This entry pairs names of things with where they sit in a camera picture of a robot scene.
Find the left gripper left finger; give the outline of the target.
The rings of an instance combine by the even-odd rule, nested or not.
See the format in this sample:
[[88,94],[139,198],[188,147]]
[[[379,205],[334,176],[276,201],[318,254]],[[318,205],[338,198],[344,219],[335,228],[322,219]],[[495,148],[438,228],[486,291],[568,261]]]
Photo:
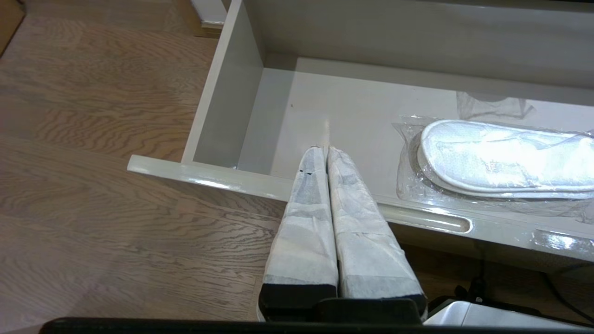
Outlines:
[[299,163],[258,295],[260,321],[308,321],[314,307],[338,296],[339,266],[324,149]]

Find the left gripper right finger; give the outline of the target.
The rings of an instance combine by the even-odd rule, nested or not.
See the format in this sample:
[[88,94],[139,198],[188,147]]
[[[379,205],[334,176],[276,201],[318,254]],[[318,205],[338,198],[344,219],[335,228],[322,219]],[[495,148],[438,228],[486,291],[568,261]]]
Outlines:
[[337,148],[327,155],[340,296],[349,299],[414,301],[422,321],[428,302],[377,201],[354,161]]

